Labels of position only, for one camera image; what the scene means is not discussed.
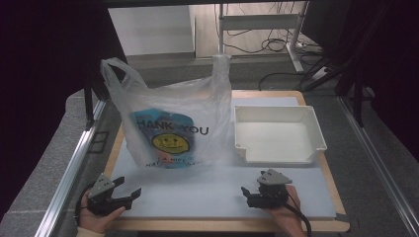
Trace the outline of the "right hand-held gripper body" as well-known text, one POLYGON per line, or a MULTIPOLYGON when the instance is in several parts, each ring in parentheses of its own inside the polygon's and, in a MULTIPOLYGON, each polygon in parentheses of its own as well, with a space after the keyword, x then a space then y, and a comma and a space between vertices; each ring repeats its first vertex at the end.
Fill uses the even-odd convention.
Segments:
POLYGON ((247 198, 249 207, 255 208, 278 208, 284 206, 289 197, 286 185, 293 181, 282 173, 273 169, 261 175, 257 182, 259 193, 256 198, 247 198))

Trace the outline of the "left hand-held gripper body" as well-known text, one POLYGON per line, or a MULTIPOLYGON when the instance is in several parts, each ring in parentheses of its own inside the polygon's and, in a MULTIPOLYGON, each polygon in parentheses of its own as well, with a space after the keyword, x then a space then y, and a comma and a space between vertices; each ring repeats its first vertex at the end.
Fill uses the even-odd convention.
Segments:
POLYGON ((87 208, 95 215, 101 216, 109 215, 122 206, 126 208, 128 197, 112 198, 115 188, 113 181, 105 174, 101 174, 90 190, 87 208))

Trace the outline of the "clear printed plastic bag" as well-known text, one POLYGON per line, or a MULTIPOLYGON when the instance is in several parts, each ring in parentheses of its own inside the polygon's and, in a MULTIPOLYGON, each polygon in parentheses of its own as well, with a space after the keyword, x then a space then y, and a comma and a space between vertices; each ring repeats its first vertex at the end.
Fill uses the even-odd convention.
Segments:
POLYGON ((148 109, 186 115, 194 121, 190 128, 195 135, 193 165, 217 159, 230 122, 229 68, 230 57, 219 54, 212 58, 209 77, 150 88, 136 70, 121 60, 114 57, 101 61, 105 85, 123 120, 126 148, 137 166, 146 167, 147 148, 133 113, 148 109))

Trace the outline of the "person's left hand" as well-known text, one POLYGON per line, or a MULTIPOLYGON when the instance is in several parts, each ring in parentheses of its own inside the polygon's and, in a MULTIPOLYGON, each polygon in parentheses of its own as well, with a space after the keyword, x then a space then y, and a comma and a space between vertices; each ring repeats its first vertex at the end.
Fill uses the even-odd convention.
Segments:
POLYGON ((87 208, 88 195, 90 191, 86 191, 81 199, 80 208, 79 208, 79 224, 78 227, 86 228, 102 228, 107 230, 110 223, 116 218, 120 217, 122 213, 126 210, 124 206, 114 210, 112 213, 106 216, 95 215, 87 208))

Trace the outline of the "person's right hand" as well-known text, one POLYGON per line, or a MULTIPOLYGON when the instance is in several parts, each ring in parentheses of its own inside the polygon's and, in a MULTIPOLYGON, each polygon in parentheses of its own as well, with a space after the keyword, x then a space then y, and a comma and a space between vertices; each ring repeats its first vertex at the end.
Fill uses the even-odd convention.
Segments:
MULTIPOLYGON (((296 188, 291 185, 286 185, 286 189, 290 195, 288 205, 295 209, 299 209, 300 200, 296 188)), ((282 206, 279 208, 267 209, 267 212, 273 217, 280 229, 289 237, 306 237, 306 234, 302 229, 301 219, 292 211, 282 206)))

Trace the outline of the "white plastic tray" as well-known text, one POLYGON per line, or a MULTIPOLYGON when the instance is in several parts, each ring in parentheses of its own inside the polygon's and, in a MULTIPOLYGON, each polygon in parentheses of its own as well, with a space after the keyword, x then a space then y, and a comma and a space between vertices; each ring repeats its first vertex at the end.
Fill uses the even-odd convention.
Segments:
POLYGON ((327 145, 310 106, 236 106, 234 145, 249 164, 305 165, 327 145))

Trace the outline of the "pale grey table mat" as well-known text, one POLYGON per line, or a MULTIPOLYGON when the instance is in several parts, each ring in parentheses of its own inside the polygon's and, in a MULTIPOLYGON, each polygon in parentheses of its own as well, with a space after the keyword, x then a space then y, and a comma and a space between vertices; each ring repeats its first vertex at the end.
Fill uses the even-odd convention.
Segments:
POLYGON ((302 201, 302 213, 311 220, 336 216, 329 189, 319 164, 319 154, 311 164, 249 164, 234 145, 234 108, 236 106, 298 106, 293 97, 237 98, 232 101, 229 131, 220 147, 217 161, 184 169, 139 167, 123 143, 112 176, 126 182, 115 190, 117 197, 142 188, 141 197, 132 204, 127 217, 139 218, 265 218, 267 214, 250 208, 241 187, 258 192, 260 171, 273 169, 290 178, 302 201))

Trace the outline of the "black metal stand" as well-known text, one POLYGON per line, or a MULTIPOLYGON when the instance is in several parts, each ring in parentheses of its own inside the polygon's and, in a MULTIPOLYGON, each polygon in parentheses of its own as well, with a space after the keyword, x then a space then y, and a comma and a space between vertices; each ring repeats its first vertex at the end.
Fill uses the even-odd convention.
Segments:
POLYGON ((109 91, 106 88, 102 79, 98 75, 88 72, 84 79, 84 103, 86 113, 85 130, 88 131, 94 124, 94 108, 93 108, 93 95, 100 101, 107 101, 110 98, 109 91))
POLYGON ((311 91, 320 85, 340 76, 335 86, 335 94, 337 96, 346 96, 351 88, 354 88, 353 94, 353 118, 360 127, 364 126, 362 120, 362 102, 363 102, 363 78, 356 59, 349 59, 342 65, 327 72, 324 76, 316 81, 302 87, 302 92, 311 91))

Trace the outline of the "white power strip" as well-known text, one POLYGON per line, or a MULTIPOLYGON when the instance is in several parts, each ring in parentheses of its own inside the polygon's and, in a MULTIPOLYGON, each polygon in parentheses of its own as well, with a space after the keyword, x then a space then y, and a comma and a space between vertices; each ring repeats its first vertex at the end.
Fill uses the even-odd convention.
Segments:
POLYGON ((329 72, 329 69, 325 66, 321 67, 316 73, 312 75, 313 80, 318 80, 325 76, 329 72))

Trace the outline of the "dark curtain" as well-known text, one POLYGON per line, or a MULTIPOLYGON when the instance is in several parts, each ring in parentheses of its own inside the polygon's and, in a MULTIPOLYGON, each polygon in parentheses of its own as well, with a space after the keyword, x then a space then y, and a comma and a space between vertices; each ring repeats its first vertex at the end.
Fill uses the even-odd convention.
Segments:
POLYGON ((33 172, 67 98, 123 59, 109 0, 0 0, 0 220, 33 172))
POLYGON ((378 117, 419 161, 419 0, 310 0, 302 32, 337 65, 350 59, 382 4, 360 57, 378 117))

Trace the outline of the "aluminium rail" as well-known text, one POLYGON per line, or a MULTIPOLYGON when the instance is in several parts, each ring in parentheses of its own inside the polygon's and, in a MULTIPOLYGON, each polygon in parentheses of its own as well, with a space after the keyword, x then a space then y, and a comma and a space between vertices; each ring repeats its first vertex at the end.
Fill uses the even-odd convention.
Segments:
POLYGON ((93 110, 92 127, 84 130, 78 140, 77 146, 69 160, 65 172, 57 186, 51 202, 45 211, 42 222, 34 237, 50 237, 58 221, 59 215, 73 187, 74 180, 80 170, 84 157, 87 154, 90 142, 96 131, 99 119, 101 118, 105 102, 98 101, 93 110))
POLYGON ((365 150, 367 157, 369 158, 378 178, 392 201, 409 235, 411 237, 419 237, 419 218, 417 217, 407 197, 401 191, 391 176, 389 170, 386 168, 368 133, 356 121, 354 117, 354 109, 345 98, 338 97, 337 101, 341 105, 349 124, 365 150))

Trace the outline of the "white metal desk frame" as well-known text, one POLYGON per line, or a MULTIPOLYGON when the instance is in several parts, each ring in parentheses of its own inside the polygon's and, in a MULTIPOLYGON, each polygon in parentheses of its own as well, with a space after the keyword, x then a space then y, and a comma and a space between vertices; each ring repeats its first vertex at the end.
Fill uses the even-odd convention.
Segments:
POLYGON ((223 5, 218 5, 218 52, 224 53, 224 32, 241 30, 293 30, 293 36, 286 43, 286 50, 293 63, 296 73, 302 73, 303 67, 296 55, 295 46, 303 24, 308 1, 303 1, 297 14, 280 15, 250 15, 250 16, 225 16, 223 5))

